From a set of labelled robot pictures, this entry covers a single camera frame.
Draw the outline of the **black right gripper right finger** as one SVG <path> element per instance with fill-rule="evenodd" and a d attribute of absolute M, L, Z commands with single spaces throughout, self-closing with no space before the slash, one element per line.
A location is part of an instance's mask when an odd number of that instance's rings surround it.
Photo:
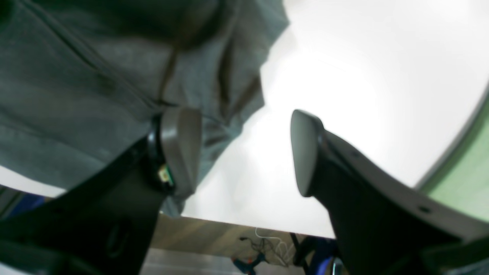
<path fill-rule="evenodd" d="M 351 275 L 487 275 L 488 223 L 405 186 L 322 121 L 295 110 L 295 178 L 328 211 Z"/>

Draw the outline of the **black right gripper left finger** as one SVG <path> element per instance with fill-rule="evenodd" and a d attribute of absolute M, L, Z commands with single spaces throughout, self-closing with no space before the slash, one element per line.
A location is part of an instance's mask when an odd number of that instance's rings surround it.
<path fill-rule="evenodd" d="M 32 275 L 136 275 L 167 198 L 197 189 L 202 115 L 169 107 L 68 193 L 1 221 L 1 263 Z"/>

